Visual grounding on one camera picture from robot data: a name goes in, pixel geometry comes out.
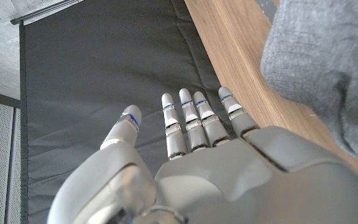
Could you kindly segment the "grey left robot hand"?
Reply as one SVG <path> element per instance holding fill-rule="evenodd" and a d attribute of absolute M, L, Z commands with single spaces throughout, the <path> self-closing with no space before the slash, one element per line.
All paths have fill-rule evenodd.
<path fill-rule="evenodd" d="M 226 87 L 231 138 L 200 92 L 162 96 L 168 161 L 155 175 L 135 149 L 128 106 L 99 150 L 57 192 L 48 223 L 358 223 L 358 175 L 338 156 L 278 126 L 261 128 Z"/>

